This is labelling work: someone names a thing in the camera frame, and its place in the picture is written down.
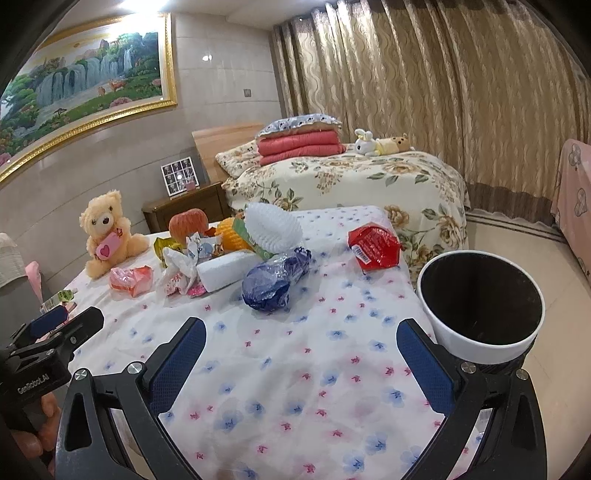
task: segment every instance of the metal screw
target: metal screw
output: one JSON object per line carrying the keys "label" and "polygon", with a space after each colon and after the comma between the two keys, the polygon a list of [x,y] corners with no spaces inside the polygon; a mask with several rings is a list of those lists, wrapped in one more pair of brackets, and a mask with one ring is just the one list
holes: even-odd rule
{"label": "metal screw", "polygon": [[87,375],[88,370],[86,370],[85,368],[80,368],[79,370],[76,370],[76,372],[74,373],[74,380],[82,380],[83,378],[86,378]]}
{"label": "metal screw", "polygon": [[460,366],[462,367],[462,371],[467,374],[476,372],[476,365],[474,365],[472,362],[464,362]]}
{"label": "metal screw", "polygon": [[127,366],[127,373],[136,375],[142,371],[143,365],[139,362],[134,362]]}
{"label": "metal screw", "polygon": [[517,378],[519,378],[520,380],[527,380],[530,377],[529,373],[526,370],[523,370],[522,368],[518,368],[515,372],[515,375],[517,375]]}

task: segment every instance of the ceiling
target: ceiling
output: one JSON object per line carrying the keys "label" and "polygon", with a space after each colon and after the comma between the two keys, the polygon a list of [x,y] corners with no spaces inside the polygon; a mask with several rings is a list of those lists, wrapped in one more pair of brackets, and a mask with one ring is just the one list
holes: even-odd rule
{"label": "ceiling", "polygon": [[[130,12],[122,0],[80,0],[60,21],[56,32],[107,17]],[[231,23],[270,30],[289,18],[305,15],[326,0],[168,0],[164,11],[222,15]]]}

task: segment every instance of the photo frame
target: photo frame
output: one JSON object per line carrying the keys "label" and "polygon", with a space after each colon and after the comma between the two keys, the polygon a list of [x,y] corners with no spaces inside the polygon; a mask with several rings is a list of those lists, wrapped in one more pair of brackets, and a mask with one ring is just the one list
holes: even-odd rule
{"label": "photo frame", "polygon": [[177,105],[171,15],[127,15],[43,42],[0,102],[0,188],[59,146]]}
{"label": "photo frame", "polygon": [[193,181],[195,186],[199,185],[199,180],[193,167],[191,157],[175,160],[166,165],[161,165],[162,178],[166,185],[166,191],[169,197],[174,197],[187,191],[186,184]]}

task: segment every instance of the blue gripper pad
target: blue gripper pad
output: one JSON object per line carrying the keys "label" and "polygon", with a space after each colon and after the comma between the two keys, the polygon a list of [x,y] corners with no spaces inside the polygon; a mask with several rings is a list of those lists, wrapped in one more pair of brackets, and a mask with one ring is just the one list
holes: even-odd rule
{"label": "blue gripper pad", "polygon": [[35,340],[39,340],[46,333],[58,328],[68,319],[68,311],[63,305],[58,305],[45,315],[33,320],[29,325],[29,334]]}
{"label": "blue gripper pad", "polygon": [[193,326],[163,361],[150,385],[149,407],[153,415],[169,411],[172,408],[189,373],[203,352],[205,339],[205,324],[202,320],[196,319]]}
{"label": "blue gripper pad", "polygon": [[447,417],[454,407],[452,380],[408,322],[398,325],[396,342],[433,411]]}

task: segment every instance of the blue plastic wrapper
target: blue plastic wrapper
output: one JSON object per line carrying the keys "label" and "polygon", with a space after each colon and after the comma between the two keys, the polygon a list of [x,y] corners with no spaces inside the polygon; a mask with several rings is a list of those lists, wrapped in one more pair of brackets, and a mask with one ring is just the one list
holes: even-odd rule
{"label": "blue plastic wrapper", "polygon": [[242,298],[255,310],[273,312],[287,306],[290,286],[310,270],[312,252],[303,247],[257,265],[242,280]]}

